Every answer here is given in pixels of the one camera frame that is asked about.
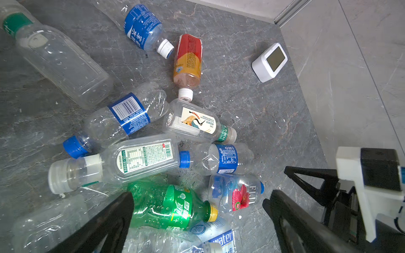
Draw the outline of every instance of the red and yellow label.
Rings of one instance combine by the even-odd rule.
[[[180,36],[175,57],[173,76],[188,73],[201,78],[201,56],[203,54],[201,40],[190,34]]]

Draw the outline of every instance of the plastic bottle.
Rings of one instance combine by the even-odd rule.
[[[212,112],[178,98],[169,104],[163,131],[196,142],[218,141],[221,144],[235,143],[237,136],[235,129],[222,125]]]
[[[201,201],[187,187],[140,180],[128,185],[134,198],[131,227],[184,230],[200,221],[213,222],[218,210],[208,201]]]
[[[218,216],[214,222],[200,221],[189,231],[203,242],[219,243],[222,247],[222,253],[242,252],[241,233],[233,221]]]
[[[139,0],[90,0],[124,31],[140,49],[156,50],[167,59],[174,46],[167,40],[162,23]]]
[[[18,253],[43,253],[63,242],[89,221],[82,195],[57,201],[18,219],[11,229]]]
[[[167,113],[166,93],[145,84],[115,103],[98,109],[84,121],[81,131],[63,142],[65,151],[79,158],[100,151]]]
[[[17,1],[0,2],[0,24],[21,55],[82,108],[93,108],[111,92],[112,78],[89,55]]]
[[[123,253],[222,253],[219,243],[203,244],[187,231],[156,229],[153,227],[130,228]]]
[[[187,102],[193,100],[193,89],[200,85],[202,51],[203,45],[199,38],[190,34],[180,36],[175,54],[173,82],[179,87],[179,98]]]
[[[264,184],[254,176],[215,174],[209,179],[208,201],[223,213],[260,205]]]
[[[228,145],[201,143],[180,152],[180,168],[193,168],[203,176],[215,173],[245,174],[254,159],[245,143]]]
[[[49,188],[54,194],[98,182],[123,184],[179,166],[176,137],[158,134],[111,145],[104,152],[51,164]]]

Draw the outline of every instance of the red flower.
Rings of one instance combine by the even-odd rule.
[[[241,190],[235,189],[232,193],[232,211],[243,209],[249,206],[250,194],[247,192],[245,185],[242,185]]]

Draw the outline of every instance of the green plastic bottle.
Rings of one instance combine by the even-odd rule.
[[[218,210],[184,186],[141,180],[128,185],[134,198],[131,227],[185,230],[200,221],[214,222]]]

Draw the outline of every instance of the white digital clock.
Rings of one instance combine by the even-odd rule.
[[[280,43],[275,43],[252,62],[253,71],[260,82],[274,78],[287,62],[287,55]]]

